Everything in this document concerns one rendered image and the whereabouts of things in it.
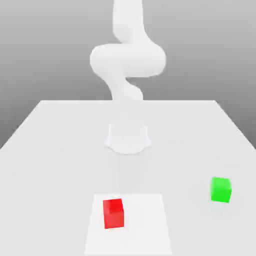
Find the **small red cube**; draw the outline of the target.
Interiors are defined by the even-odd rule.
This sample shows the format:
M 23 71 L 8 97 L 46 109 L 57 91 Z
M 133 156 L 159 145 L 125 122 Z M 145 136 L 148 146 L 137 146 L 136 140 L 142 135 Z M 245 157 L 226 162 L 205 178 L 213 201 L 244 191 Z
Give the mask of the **small red cube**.
M 105 229 L 122 228 L 125 225 L 124 207 L 121 198 L 103 200 Z

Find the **small green cube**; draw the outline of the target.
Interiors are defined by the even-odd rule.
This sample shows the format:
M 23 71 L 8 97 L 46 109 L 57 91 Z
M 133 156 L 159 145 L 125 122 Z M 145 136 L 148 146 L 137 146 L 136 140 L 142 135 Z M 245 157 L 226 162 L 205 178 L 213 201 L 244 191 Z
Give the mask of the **small green cube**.
M 232 194 L 232 184 L 229 178 L 212 177 L 210 199 L 214 202 L 229 203 Z

